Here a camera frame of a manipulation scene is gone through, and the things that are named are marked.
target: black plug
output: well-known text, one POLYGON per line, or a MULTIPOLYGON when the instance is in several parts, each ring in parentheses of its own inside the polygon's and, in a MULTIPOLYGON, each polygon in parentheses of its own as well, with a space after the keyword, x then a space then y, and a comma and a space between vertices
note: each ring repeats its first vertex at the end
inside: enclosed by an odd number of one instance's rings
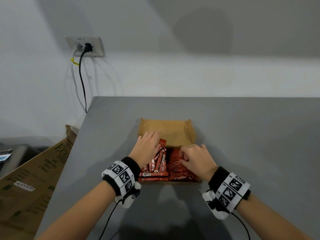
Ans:
POLYGON ((91 51, 92 51, 91 44, 90 43, 86 43, 85 44, 85 48, 84 48, 84 52, 88 53, 88 52, 91 52, 91 51))

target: white wall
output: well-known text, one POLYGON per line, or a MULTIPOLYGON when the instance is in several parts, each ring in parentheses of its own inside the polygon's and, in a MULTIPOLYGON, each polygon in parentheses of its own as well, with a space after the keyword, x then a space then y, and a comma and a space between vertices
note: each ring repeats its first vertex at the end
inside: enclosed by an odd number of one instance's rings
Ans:
POLYGON ((102 39, 106 57, 84 59, 88 104, 93 96, 319 97, 318 6, 0 0, 0 143, 49 146, 65 124, 81 126, 64 35, 102 39))

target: wall outlet plate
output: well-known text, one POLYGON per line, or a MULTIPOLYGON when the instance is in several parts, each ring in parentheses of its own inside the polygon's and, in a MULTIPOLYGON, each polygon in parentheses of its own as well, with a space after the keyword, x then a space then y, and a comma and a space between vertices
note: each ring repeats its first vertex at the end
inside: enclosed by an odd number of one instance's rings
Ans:
POLYGON ((75 45, 80 44, 82 50, 76 52, 75 56, 80 56, 83 52, 83 48, 86 46, 86 43, 90 43, 92 47, 92 52, 85 53, 85 57, 103 57, 103 50, 101 39, 98 36, 64 36, 66 42, 71 51, 73 51, 75 45))

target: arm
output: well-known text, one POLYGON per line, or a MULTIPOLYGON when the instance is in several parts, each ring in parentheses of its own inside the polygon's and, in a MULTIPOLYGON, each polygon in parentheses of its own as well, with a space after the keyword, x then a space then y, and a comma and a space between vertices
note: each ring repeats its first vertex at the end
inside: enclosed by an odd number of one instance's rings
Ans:
MULTIPOLYGON (((132 149, 131 157, 140 168, 148 164, 155 157, 160 145, 158 145, 159 132, 146 132, 139 137, 132 149)), ((86 239, 95 224, 101 218, 116 193, 106 181, 100 182, 81 200, 72 206, 59 219, 51 224, 38 238, 38 240, 50 239, 86 239)))
MULTIPOLYGON (((183 146, 180 157, 187 169, 208 182, 218 169, 205 145, 183 146)), ((236 209, 263 240, 312 240, 252 194, 236 209)))

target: black power cord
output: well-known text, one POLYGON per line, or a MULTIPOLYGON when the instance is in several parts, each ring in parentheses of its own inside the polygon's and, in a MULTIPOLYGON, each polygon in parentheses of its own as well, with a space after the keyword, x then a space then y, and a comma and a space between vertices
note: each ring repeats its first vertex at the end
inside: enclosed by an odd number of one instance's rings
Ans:
POLYGON ((80 56, 80 60, 79 60, 79 75, 80 75, 80 79, 81 79, 81 84, 82 84, 82 89, 83 89, 83 96, 84 96, 84 101, 85 101, 85 113, 87 113, 87 99, 86 99, 86 90, 85 90, 85 85, 83 84, 83 80, 82 80, 82 75, 81 75, 81 61, 82 61, 82 57, 85 55, 85 53, 91 52, 92 51, 92 47, 90 43, 86 43, 85 44, 85 48, 80 56))
POLYGON ((242 222, 242 220, 240 220, 240 218, 237 217, 234 213, 231 212, 231 214, 233 214, 233 215, 242 223, 242 225, 244 226, 245 230, 247 231, 248 238, 249 238, 249 240, 250 240, 250 239, 251 239, 251 238, 250 238, 250 234, 249 234, 248 229, 246 228, 246 225, 245 225, 245 224, 242 222))
POLYGON ((102 232, 101 236, 99 237, 99 240, 101 240, 102 235, 104 234, 104 231, 106 230, 106 227, 107 227, 107 225, 108 225, 108 222, 109 222, 109 220, 110 220, 110 217, 111 217, 112 213, 114 212, 114 210, 116 209, 117 205, 118 205, 121 201, 122 201, 122 200, 119 200, 119 201, 117 202, 117 204, 114 206, 113 210, 111 211, 111 213, 110 213, 110 215, 109 215, 109 218, 108 218, 108 220, 107 220, 107 222, 106 222, 106 225, 104 226, 103 232, 102 232))

